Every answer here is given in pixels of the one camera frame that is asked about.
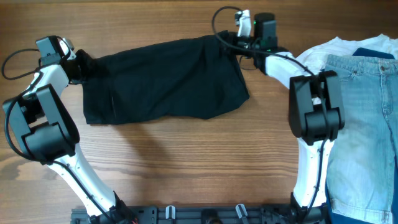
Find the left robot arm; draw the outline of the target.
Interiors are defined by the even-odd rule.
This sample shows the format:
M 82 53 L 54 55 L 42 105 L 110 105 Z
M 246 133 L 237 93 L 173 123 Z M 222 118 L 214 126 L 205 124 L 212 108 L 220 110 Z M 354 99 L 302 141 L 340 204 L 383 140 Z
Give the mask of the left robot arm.
M 138 223 L 137 215 L 84 157 L 77 126 L 60 99 L 80 74 L 73 45 L 57 35 L 41 38 L 36 45 L 40 58 L 31 72 L 32 82 L 2 105 L 10 148 L 55 171 L 83 202 L 87 223 Z

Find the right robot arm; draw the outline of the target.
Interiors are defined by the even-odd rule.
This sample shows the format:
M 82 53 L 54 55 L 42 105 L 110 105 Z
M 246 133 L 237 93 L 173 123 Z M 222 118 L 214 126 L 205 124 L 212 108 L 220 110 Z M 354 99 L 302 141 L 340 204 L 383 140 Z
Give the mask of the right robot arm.
M 276 20 L 272 13 L 251 17 L 236 9 L 238 32 L 232 42 L 222 40 L 236 55 L 251 57 L 265 75 L 287 74 L 288 65 L 299 74 L 289 78 L 289 126 L 299 144 L 298 176 L 285 217 L 289 223 L 329 223 L 325 183 L 328 155 L 345 125 L 345 112 L 335 72 L 311 72 L 288 57 L 277 45 Z

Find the black shorts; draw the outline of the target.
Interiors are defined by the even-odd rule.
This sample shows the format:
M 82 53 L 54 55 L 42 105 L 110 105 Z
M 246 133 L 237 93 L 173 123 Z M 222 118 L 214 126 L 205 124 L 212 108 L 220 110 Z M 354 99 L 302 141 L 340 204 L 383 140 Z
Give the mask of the black shorts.
M 249 99 L 235 55 L 214 35 L 94 58 L 82 83 L 87 124 L 125 124 L 162 116 L 210 119 Z

